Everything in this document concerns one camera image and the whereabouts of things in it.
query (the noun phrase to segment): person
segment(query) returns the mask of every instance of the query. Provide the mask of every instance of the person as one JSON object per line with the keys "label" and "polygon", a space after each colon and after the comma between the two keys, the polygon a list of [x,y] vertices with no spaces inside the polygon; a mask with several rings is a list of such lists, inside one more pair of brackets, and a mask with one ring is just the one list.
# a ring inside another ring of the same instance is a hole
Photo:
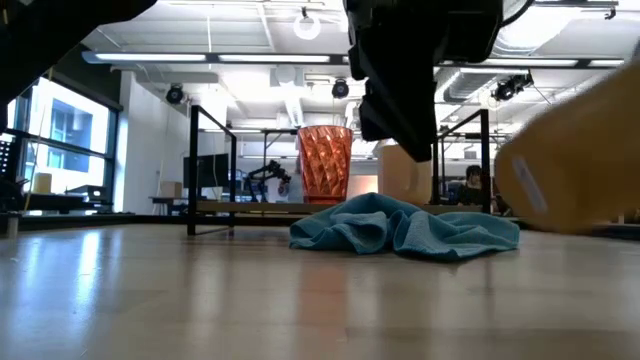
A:
{"label": "person", "polygon": [[467,167],[467,181],[458,187],[458,205],[482,205],[482,169],[478,165]]}

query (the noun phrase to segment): desk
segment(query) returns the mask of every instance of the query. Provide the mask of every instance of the desk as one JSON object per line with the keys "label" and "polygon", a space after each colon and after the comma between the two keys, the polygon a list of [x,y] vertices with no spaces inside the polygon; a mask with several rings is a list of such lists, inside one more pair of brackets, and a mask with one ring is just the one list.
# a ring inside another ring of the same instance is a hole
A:
{"label": "desk", "polygon": [[[181,209],[187,208],[188,198],[185,197],[159,197],[159,196],[149,196],[152,204],[160,205],[160,212],[158,215],[171,215],[174,211],[180,211]],[[175,201],[184,201],[183,204],[176,204]]]}

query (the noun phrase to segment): cardboard box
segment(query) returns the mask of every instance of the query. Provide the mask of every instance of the cardboard box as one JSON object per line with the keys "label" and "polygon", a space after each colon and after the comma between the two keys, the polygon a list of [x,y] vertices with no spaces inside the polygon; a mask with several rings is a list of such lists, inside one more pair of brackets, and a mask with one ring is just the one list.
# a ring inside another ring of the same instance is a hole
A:
{"label": "cardboard box", "polygon": [[162,181],[160,183],[160,197],[181,198],[182,183],[176,181]]}

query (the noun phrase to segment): black metal table frame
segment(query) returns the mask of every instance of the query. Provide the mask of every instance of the black metal table frame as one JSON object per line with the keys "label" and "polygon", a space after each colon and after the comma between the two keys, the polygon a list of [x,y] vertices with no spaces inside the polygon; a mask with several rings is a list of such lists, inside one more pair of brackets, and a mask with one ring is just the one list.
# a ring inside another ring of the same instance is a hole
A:
{"label": "black metal table frame", "polygon": [[[207,119],[213,121],[220,129],[231,138],[231,154],[230,154],[230,170],[231,178],[229,179],[229,201],[236,201],[236,152],[237,152],[237,138],[227,129],[226,126],[219,123],[211,114],[199,105],[191,106],[191,124],[189,127],[189,206],[187,209],[187,234],[190,236],[201,235],[211,232],[216,232],[223,229],[215,229],[210,231],[203,231],[196,233],[196,225],[219,225],[219,220],[208,219],[204,216],[198,216],[198,133],[199,133],[199,121],[200,115],[204,115]],[[229,213],[229,217],[226,221],[229,227],[234,226],[235,213]]]}
{"label": "black metal table frame", "polygon": [[[445,139],[462,126],[475,120],[478,116],[480,117],[480,161],[482,168],[480,180],[482,182],[482,212],[487,214],[491,213],[491,159],[489,155],[489,110],[487,109],[480,109],[474,112],[468,118],[460,121],[451,129],[438,135],[436,141],[433,143],[433,183],[431,188],[431,202],[434,205],[440,204],[440,159],[438,154],[438,143],[441,143],[441,150],[444,150]],[[443,151],[443,170],[444,162],[445,159]]]}

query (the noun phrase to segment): light fixture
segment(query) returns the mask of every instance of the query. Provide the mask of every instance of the light fixture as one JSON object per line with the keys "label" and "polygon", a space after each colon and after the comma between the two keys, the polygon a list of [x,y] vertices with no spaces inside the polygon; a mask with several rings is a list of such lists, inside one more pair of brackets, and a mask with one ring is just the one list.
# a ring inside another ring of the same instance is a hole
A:
{"label": "light fixture", "polygon": [[[320,20],[317,16],[306,14],[305,8],[303,7],[302,9],[305,14],[298,15],[293,21],[293,32],[302,40],[313,40],[320,35],[322,25],[320,25]],[[304,30],[302,29],[302,20],[306,19],[311,19],[313,23],[309,29]]]}
{"label": "light fixture", "polygon": [[529,70],[526,69],[505,69],[505,68],[460,68],[463,74],[510,74],[510,75],[526,75]]}
{"label": "light fixture", "polygon": [[498,87],[491,93],[496,101],[508,101],[524,91],[524,88],[533,85],[531,75],[514,75],[507,80],[498,82]]}
{"label": "light fixture", "polygon": [[334,99],[344,99],[349,96],[349,85],[347,85],[347,80],[336,79],[336,83],[333,84],[333,88],[331,89],[331,95],[333,95]]}
{"label": "light fixture", "polygon": [[215,5],[228,5],[228,6],[251,6],[263,5],[265,7],[286,7],[286,8],[299,8],[306,6],[308,8],[324,8],[326,4],[321,1],[234,1],[234,0],[169,0],[161,1],[162,3],[173,6],[215,6]]}
{"label": "light fixture", "polygon": [[377,157],[373,156],[352,156],[351,161],[376,161]]}
{"label": "light fixture", "polygon": [[324,64],[331,58],[328,55],[260,55],[260,54],[225,54],[219,55],[221,62],[252,63],[292,63],[292,64]]}
{"label": "light fixture", "polygon": [[589,67],[618,67],[622,64],[624,64],[624,60],[622,59],[591,60]]}
{"label": "light fixture", "polygon": [[182,91],[182,84],[171,84],[171,88],[167,91],[165,97],[167,102],[172,105],[180,105],[186,100],[184,91]]}
{"label": "light fixture", "polygon": [[521,66],[521,67],[563,67],[575,66],[578,60],[571,59],[487,59],[481,63],[483,66]]}
{"label": "light fixture", "polygon": [[129,54],[129,53],[99,53],[96,57],[105,61],[206,61],[204,54]]}

